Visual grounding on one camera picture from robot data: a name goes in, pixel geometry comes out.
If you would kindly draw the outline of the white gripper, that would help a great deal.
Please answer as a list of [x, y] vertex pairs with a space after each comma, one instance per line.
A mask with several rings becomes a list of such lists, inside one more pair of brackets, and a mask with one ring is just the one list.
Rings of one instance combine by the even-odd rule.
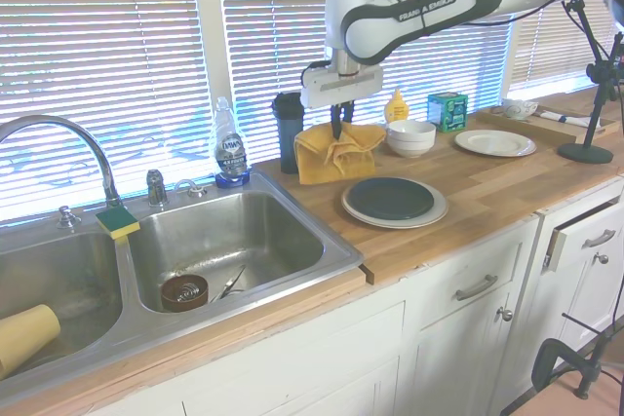
[[353, 100], [378, 93], [383, 85], [383, 69], [379, 65], [365, 66], [356, 75], [341, 77], [328, 67], [318, 67], [303, 73], [300, 101], [305, 108], [331, 108], [331, 131], [334, 139], [341, 135], [343, 121], [351, 123], [354, 116]]

